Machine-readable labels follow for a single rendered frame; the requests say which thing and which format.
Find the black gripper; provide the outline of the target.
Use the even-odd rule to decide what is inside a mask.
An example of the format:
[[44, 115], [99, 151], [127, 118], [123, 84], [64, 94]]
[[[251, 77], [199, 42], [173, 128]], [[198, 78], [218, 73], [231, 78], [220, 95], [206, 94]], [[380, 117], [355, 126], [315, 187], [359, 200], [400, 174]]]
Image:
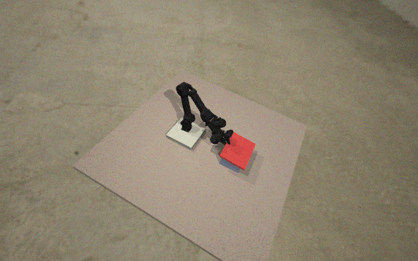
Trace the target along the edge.
[[222, 137], [220, 138], [219, 142], [223, 143], [224, 145], [226, 145], [226, 142], [227, 142], [230, 145], [229, 138], [232, 137], [233, 132], [234, 132], [233, 130], [227, 130], [227, 132], [224, 133], [224, 131], [221, 130], [221, 128], [217, 128], [212, 133], [213, 134], [215, 134], [215, 133], [220, 134]]

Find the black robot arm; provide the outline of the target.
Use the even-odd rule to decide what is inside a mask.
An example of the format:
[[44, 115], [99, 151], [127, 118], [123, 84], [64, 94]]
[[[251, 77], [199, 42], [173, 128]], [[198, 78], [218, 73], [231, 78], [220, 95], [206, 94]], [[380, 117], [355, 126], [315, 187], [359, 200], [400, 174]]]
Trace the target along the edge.
[[[182, 125], [181, 130], [189, 132], [192, 128], [191, 124], [196, 119], [195, 115], [191, 113], [188, 96], [191, 97], [198, 110], [200, 111], [200, 116], [205, 122], [205, 126], [208, 126], [211, 131], [215, 131], [217, 128], [224, 128], [226, 126], [226, 120], [221, 119], [221, 117], [218, 118], [211, 112], [211, 110], [207, 109], [201, 98], [198, 96], [196, 89], [192, 88], [190, 84], [183, 82], [176, 86], [176, 90], [177, 94], [181, 97], [181, 102], [184, 109], [183, 121], [180, 122]], [[213, 144], [218, 144], [222, 136], [218, 133], [212, 133], [212, 135], [213, 136], [210, 142]]]

